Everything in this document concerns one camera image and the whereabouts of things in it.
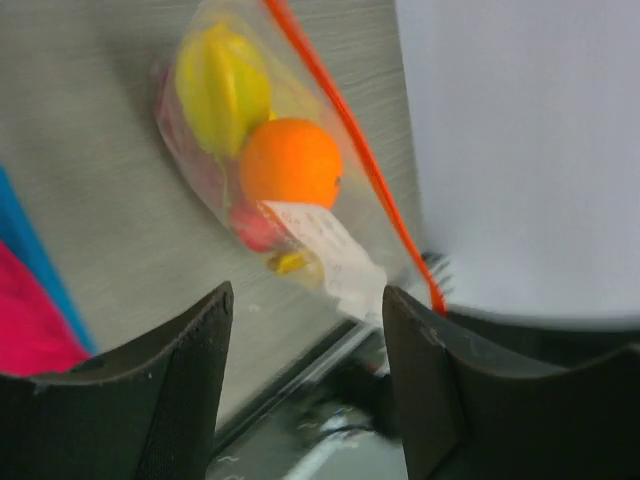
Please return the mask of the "blue folded cloth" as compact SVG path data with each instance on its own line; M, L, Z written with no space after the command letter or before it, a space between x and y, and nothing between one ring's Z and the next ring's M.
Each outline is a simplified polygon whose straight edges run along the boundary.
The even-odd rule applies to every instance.
M4 168L1 168L1 240L48 293L79 343L90 354L96 354L97 347L92 335L34 230Z

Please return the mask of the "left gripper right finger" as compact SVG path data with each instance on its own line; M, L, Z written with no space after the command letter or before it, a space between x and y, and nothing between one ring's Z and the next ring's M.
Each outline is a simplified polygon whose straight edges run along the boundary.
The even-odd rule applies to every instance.
M639 335L441 316L397 287L384 334L412 479L635 479Z

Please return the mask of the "clear zip top bag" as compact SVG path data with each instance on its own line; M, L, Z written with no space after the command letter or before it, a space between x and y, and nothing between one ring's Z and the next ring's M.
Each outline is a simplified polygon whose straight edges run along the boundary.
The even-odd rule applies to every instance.
M379 324L385 288L444 295L347 102L284 1L204 1L160 71L160 134L272 274Z

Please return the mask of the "red folded shirt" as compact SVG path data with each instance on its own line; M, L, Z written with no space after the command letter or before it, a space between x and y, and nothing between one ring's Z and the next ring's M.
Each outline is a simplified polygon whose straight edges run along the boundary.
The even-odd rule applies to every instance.
M1 372L63 373L88 360L58 308L30 270L1 246Z

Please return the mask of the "yellow fake star fruit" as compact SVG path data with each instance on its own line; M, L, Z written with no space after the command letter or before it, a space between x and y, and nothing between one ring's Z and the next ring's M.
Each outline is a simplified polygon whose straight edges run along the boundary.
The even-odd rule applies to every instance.
M266 64L249 40L219 22L185 37L174 64L184 118L207 151L235 156L271 112Z

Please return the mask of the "red fake fruit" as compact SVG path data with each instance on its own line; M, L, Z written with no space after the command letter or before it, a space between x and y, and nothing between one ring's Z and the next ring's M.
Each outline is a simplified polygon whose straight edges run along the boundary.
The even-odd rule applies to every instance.
M184 120L170 68L159 77L155 118L178 170L222 225L253 252L281 249L286 233L247 202L239 185L236 159L209 153L195 139Z

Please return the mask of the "orange fake fruit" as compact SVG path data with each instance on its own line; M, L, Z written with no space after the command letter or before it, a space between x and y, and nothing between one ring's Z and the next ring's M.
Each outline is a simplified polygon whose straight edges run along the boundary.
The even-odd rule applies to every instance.
M343 175L333 138L315 123L281 118L260 125L239 157L241 190L252 204L306 203L330 209Z

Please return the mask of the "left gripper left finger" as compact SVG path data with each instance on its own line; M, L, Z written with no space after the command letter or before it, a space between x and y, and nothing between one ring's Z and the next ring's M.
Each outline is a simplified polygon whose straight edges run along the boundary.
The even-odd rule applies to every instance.
M202 479L233 322L225 281L69 372L1 378L4 479Z

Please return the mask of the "yellow fake banana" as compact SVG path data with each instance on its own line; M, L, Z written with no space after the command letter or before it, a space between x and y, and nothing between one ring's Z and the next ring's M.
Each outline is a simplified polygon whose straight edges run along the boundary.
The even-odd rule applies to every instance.
M278 253L267 261L269 270L308 288L316 288L324 281L324 267L310 250Z

